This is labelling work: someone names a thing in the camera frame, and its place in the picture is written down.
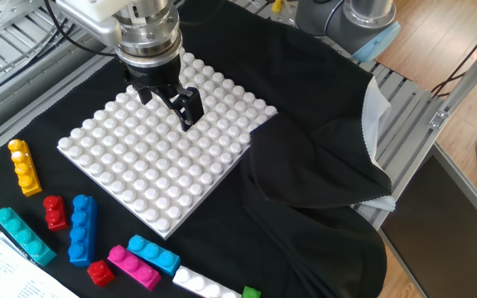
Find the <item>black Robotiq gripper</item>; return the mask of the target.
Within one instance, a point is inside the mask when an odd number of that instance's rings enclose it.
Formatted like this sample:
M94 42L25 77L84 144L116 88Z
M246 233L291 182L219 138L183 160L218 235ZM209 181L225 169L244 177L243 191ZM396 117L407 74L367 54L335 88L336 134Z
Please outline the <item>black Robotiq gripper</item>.
M118 58L123 64L126 81L139 84L136 91L141 103L146 105L152 100L152 91L148 87L155 88L155 94L179 118L183 132L204 116L199 90L180 85L181 59L178 51L156 56L135 56L119 51Z

